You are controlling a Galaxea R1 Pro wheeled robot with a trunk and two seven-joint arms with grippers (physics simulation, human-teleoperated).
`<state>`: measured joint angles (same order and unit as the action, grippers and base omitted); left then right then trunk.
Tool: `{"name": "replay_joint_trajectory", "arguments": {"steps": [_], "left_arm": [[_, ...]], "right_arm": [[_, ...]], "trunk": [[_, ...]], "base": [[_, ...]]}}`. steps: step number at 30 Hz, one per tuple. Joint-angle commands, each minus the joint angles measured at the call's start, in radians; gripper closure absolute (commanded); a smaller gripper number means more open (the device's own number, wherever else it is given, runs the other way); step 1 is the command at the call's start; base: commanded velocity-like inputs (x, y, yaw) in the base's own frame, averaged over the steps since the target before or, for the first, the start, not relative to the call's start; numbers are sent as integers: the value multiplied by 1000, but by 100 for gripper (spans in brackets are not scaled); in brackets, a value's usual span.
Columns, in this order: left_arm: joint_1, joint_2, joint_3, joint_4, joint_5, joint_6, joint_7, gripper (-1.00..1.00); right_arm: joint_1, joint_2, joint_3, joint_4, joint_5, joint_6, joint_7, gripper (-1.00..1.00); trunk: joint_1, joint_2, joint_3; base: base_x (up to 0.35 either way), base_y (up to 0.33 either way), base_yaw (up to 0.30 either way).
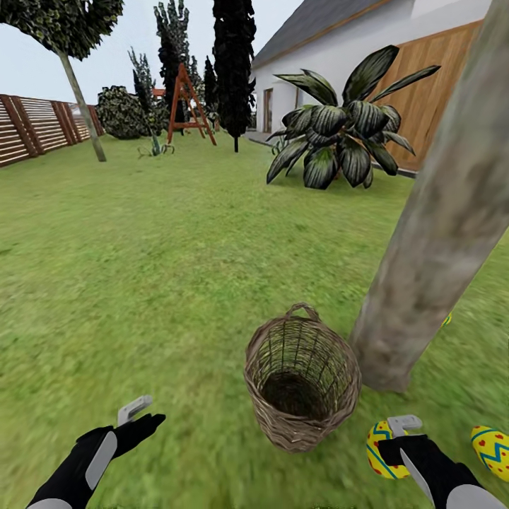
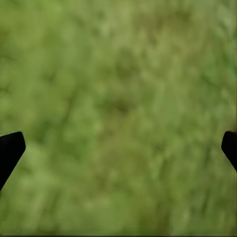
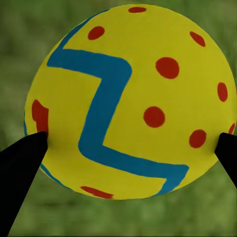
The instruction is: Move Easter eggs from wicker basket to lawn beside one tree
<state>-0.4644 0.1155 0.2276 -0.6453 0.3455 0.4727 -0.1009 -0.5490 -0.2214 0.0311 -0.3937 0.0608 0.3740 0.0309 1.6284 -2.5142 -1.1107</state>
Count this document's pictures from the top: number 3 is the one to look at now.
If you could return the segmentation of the easter egg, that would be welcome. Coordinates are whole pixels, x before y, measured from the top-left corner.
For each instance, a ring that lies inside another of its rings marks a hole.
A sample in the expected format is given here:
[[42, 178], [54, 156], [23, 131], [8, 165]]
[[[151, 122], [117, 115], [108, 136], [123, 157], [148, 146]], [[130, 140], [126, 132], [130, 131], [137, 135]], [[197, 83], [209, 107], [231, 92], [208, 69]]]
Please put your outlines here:
[[236, 83], [218, 44], [188, 17], [150, 4], [113, 7], [74, 27], [38, 69], [24, 111], [25, 136], [45, 132], [43, 173], [120, 200], [204, 175], [236, 122]]

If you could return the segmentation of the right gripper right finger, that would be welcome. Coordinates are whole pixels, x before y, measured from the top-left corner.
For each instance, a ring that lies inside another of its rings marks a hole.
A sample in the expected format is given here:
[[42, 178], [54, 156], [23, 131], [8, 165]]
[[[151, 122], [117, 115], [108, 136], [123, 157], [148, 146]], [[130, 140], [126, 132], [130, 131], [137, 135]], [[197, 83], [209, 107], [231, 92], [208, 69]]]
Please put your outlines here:
[[237, 136], [221, 133], [215, 154], [237, 188]]

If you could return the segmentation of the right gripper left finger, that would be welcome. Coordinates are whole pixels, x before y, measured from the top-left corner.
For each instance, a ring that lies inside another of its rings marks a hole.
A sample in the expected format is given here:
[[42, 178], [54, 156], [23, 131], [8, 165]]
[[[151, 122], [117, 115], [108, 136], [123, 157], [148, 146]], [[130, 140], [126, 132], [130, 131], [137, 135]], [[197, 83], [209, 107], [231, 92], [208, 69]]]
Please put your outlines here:
[[7, 237], [47, 151], [45, 132], [0, 152], [0, 237]]

